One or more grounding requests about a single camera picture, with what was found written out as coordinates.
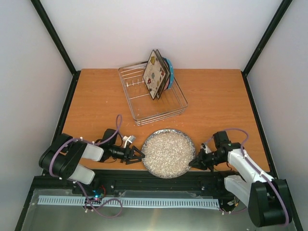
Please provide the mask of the grey speckled round plate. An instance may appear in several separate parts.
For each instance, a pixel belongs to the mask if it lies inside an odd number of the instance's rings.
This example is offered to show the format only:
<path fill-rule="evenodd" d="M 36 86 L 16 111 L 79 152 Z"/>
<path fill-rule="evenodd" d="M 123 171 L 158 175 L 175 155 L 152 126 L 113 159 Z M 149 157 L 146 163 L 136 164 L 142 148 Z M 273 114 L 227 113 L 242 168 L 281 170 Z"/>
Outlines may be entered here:
<path fill-rule="evenodd" d="M 141 149 L 142 163 L 152 175 L 161 179 L 177 178 L 190 170 L 196 156 L 191 138 L 176 129 L 161 129 L 152 133 Z"/>

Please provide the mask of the chrome wire dish rack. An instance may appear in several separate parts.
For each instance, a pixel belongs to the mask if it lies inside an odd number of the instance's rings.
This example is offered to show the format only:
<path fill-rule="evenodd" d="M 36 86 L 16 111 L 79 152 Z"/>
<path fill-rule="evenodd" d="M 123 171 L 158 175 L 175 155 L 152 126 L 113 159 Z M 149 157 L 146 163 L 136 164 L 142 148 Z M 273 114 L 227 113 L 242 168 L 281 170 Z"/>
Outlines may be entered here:
<path fill-rule="evenodd" d="M 159 99 L 152 99 L 142 76 L 146 62 L 138 62 L 118 68 L 118 74 L 133 117 L 138 126 L 153 123 L 182 114 L 188 107 L 178 82 L 174 80 L 170 89 Z"/>

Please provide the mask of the blue polka dot plate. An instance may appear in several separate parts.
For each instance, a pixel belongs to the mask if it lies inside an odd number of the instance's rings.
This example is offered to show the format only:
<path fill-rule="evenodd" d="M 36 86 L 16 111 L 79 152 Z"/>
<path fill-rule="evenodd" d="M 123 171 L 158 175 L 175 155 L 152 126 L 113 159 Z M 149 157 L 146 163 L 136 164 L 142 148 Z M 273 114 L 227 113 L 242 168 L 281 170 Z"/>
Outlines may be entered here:
<path fill-rule="evenodd" d="M 174 82 L 174 68 L 173 68 L 172 62 L 169 59 L 163 57 L 163 60 L 168 65 L 169 72 L 170 72 L 170 76 L 169 76 L 167 83 L 165 85 L 165 88 L 164 88 L 164 90 L 167 90 L 167 89 L 170 89 L 172 87 L 173 82 Z"/>

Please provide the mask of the white square floral plate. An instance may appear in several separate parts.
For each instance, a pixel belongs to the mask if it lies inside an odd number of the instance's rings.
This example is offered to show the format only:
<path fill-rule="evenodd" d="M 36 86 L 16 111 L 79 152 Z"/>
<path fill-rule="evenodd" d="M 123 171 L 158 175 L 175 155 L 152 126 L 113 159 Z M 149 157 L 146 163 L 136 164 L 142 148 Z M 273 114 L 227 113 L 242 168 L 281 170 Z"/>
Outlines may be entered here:
<path fill-rule="evenodd" d="M 162 55 L 160 54 L 158 49 L 155 52 L 158 55 L 158 57 L 161 58 L 161 60 L 164 62 L 163 67 L 164 67 L 164 71 L 165 71 L 165 75 L 164 75 L 164 77 L 163 77 L 163 79 L 161 81 L 161 85 L 159 86 L 158 92 L 157 92 L 157 95 L 156 95 L 157 99 L 160 99 L 163 91 L 166 88 L 168 88 L 168 85 L 169 85 L 170 66 L 169 66 L 169 63 L 167 61 L 167 58 L 162 57 Z"/>

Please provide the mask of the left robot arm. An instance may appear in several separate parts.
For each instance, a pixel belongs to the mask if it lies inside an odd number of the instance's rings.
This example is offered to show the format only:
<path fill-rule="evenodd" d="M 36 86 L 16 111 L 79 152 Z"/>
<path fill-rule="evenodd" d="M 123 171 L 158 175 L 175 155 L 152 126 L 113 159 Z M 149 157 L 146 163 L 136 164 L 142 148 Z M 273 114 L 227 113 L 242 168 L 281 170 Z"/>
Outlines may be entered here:
<path fill-rule="evenodd" d="M 118 130 L 109 128 L 101 140 L 88 142 L 63 133 L 42 154 L 38 165 L 53 177 L 78 181 L 83 183 L 83 188 L 88 193 L 96 193 L 100 188 L 100 181 L 95 178 L 93 170 L 79 163 L 82 158 L 100 163 L 113 158 L 127 165 L 141 162 L 145 158 L 144 153 L 132 145 L 134 136 L 123 137 L 123 144 L 118 146 L 115 143 L 119 136 Z"/>

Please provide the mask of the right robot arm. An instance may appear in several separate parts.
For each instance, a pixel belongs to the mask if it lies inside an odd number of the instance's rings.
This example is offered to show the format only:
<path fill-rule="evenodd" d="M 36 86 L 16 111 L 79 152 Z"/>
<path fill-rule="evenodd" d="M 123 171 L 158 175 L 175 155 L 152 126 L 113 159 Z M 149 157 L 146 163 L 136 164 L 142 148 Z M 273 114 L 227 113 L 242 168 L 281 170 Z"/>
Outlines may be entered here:
<path fill-rule="evenodd" d="M 224 187 L 248 209 L 256 227 L 287 226 L 292 220 L 287 182 L 263 171 L 240 143 L 225 141 L 209 152 L 204 144 L 189 165 L 200 170 L 213 170 L 215 165 L 227 162 L 238 171 L 224 179 Z"/>

